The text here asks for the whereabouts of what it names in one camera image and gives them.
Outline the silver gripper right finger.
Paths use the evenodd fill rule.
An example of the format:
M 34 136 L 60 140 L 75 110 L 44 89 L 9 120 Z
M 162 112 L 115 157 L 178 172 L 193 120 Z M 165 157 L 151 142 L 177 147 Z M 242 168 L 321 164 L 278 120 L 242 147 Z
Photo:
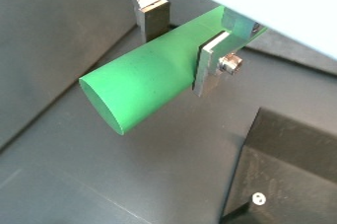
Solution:
M 237 51 L 251 42 L 266 27 L 233 10 L 225 8 L 221 17 L 221 31 L 198 47 L 197 66 L 191 90 L 202 97 L 217 86 L 219 75 L 234 75 L 243 60 Z

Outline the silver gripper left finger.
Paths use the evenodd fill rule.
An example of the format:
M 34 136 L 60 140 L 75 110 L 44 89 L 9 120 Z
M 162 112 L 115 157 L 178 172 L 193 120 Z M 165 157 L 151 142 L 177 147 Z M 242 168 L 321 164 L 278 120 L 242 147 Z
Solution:
M 169 31 L 167 0 L 131 0 L 142 40 L 149 42 Z

